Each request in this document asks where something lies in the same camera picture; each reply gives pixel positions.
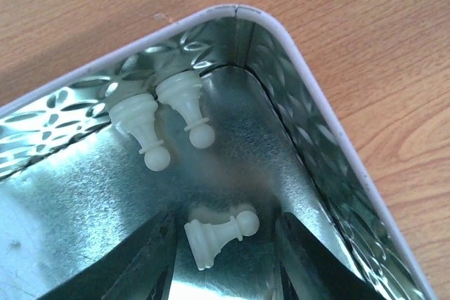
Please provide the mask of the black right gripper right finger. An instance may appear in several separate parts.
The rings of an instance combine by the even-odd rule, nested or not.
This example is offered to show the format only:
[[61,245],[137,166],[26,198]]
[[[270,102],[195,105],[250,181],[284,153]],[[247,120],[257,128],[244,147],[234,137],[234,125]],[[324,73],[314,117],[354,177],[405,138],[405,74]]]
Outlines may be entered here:
[[276,220],[274,247],[284,299],[383,299],[290,213]]

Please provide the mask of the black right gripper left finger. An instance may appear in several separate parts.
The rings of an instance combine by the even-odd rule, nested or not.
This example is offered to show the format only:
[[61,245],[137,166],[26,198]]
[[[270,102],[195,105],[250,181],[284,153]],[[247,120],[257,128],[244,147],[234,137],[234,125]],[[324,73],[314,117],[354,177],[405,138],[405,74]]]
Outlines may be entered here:
[[41,299],[168,299],[177,248],[176,218],[160,211],[104,257]]

